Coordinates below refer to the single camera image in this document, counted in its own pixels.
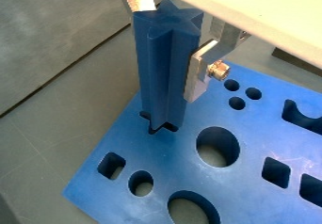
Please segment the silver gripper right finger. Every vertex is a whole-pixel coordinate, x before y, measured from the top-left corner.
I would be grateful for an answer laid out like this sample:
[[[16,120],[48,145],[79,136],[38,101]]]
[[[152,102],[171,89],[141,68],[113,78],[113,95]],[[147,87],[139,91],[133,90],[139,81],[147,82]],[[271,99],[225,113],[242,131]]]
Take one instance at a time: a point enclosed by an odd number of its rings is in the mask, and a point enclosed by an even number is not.
[[[184,83],[184,99],[192,103],[207,91],[209,79],[223,81],[228,76],[229,67],[224,57],[247,40],[250,34],[221,21],[211,19],[208,40],[189,58]]]

